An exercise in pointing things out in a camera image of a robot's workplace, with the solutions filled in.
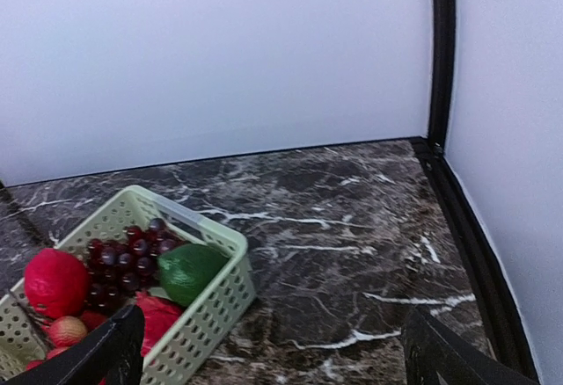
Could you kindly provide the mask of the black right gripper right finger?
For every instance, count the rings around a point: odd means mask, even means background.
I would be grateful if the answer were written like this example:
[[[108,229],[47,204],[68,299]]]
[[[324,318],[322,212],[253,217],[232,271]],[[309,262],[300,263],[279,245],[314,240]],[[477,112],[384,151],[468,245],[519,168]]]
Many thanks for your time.
[[[533,384],[534,381],[487,357],[455,332],[414,308],[401,330],[409,384]]]

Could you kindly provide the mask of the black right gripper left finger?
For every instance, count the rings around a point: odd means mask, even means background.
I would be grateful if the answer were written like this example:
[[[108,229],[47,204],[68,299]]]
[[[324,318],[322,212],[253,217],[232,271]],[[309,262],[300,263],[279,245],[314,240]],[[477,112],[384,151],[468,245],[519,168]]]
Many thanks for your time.
[[[143,375],[144,324],[142,310],[128,305],[78,344],[5,383],[138,384]]]

